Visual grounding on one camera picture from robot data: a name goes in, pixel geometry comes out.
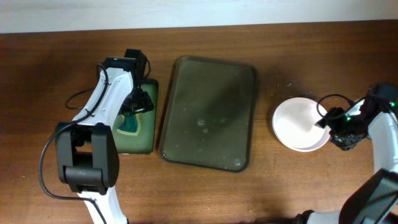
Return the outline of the green and yellow sponge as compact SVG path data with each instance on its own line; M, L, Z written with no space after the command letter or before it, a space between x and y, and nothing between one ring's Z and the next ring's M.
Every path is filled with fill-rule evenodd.
M131 116L119 115L120 125L117 132L128 136L137 136L141 130L140 115L134 114Z

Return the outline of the pinkish white plate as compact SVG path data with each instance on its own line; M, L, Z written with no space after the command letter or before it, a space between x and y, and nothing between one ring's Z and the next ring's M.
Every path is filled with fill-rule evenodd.
M322 106L309 98L296 97L283 101L272 115L272 129L277 139L287 148L298 152L312 152L330 139L330 128L320 128L316 123Z

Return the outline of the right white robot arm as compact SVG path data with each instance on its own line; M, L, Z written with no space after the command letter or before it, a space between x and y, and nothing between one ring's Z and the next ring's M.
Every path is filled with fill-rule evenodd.
M397 86L388 82L368 88L347 110L334 107L316 126L330 129L330 142L343 151L369 138L374 174L336 212L299 213L294 223L397 223Z

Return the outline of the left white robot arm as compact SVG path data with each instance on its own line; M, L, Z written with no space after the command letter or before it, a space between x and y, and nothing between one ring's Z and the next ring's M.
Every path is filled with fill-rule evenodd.
M115 134L137 137L143 129L140 115L155 108L141 87L150 63L141 50L126 49L123 57L106 58L96 71L98 83L86 105L71 122L56 127L58 176L86 203L94 223L128 223L116 194Z

